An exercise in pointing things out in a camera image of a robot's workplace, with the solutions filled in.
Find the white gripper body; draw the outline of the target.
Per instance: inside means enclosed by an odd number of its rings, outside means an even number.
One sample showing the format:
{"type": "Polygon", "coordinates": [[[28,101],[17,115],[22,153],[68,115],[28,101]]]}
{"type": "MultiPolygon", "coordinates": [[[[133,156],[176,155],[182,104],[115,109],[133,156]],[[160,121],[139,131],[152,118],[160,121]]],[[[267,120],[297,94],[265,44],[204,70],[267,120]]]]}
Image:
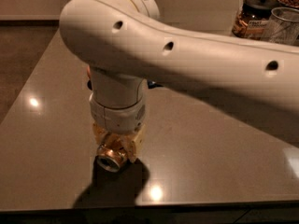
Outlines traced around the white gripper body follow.
{"type": "Polygon", "coordinates": [[[146,102],[142,98],[131,107],[112,109],[98,104],[89,98],[92,117],[97,125],[112,133],[126,134],[139,129],[146,117],[146,102]]]}

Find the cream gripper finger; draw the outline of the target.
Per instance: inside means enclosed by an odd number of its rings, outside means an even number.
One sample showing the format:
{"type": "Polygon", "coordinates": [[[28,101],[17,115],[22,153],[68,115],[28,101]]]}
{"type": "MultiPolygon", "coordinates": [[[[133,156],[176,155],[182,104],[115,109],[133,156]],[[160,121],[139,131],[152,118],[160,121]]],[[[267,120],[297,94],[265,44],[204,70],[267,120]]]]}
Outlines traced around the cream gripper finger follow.
{"type": "Polygon", "coordinates": [[[144,137],[146,133],[146,125],[141,125],[135,132],[127,136],[126,152],[130,163],[134,163],[140,150],[142,149],[144,137]]]}
{"type": "Polygon", "coordinates": [[[101,145],[107,135],[107,130],[99,126],[96,122],[93,124],[93,134],[97,145],[101,145]]]}

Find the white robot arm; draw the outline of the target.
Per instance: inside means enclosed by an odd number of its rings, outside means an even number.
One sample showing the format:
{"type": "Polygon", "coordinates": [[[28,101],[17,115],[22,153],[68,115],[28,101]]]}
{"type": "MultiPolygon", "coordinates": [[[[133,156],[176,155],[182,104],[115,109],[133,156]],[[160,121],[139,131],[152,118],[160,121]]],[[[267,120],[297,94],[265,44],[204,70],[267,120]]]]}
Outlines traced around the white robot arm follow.
{"type": "Polygon", "coordinates": [[[112,133],[143,125],[143,80],[231,112],[298,143],[296,47],[181,30],[154,0],[71,0],[60,16],[67,48],[91,67],[93,119],[112,133]]]}

